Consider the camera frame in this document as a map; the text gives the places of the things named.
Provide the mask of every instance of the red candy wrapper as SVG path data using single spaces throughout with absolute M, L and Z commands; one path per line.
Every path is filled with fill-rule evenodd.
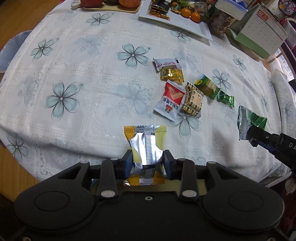
M 165 84 L 163 97 L 156 104 L 154 110 L 169 120 L 175 121 L 182 98 L 185 94 L 185 90 L 182 90 L 180 87 L 168 80 Z

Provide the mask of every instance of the lace tablecloth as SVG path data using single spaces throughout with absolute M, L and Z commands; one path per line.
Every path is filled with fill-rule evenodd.
M 262 147 L 238 140 L 239 103 L 267 117 L 267 131 L 295 137 L 295 104 L 279 71 L 271 76 L 226 36 L 208 41 L 137 14 L 70 3 L 38 24 L 0 83 L 0 139 L 33 176 L 120 158 L 129 148 L 123 127 L 151 124 L 167 126 L 175 158 L 214 160 L 255 181 L 289 173 Z M 235 108 L 204 97 L 199 119 L 181 111 L 171 122 L 153 112 L 165 82 L 152 59 L 176 57 L 185 82 L 205 73 L 235 97 Z

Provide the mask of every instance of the calendar page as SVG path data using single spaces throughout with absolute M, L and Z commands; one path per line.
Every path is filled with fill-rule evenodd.
M 287 37 L 274 16 L 263 7 L 254 11 L 241 33 L 261 46 L 270 55 L 277 51 Z

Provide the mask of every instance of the white candy wrapper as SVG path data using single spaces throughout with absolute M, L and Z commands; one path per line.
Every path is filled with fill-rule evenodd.
M 165 84 L 163 97 L 156 104 L 154 110 L 169 120 L 175 121 L 185 94 L 185 90 L 182 90 L 180 87 L 168 80 Z
M 177 58 L 154 58 L 157 71 L 165 69 L 181 69 L 181 65 Z

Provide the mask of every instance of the screw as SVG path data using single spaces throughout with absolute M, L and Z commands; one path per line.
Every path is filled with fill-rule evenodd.
M 193 190 L 185 190 L 182 192 L 182 195 L 184 197 L 196 197 L 197 193 L 196 191 L 193 191 Z
M 101 192 L 101 196 L 105 198 L 111 198 L 115 196 L 115 192 L 112 190 L 104 190 Z
M 153 197 L 151 197 L 151 196 L 145 197 L 145 200 L 147 200 L 147 201 L 151 201 L 152 199 L 153 199 Z

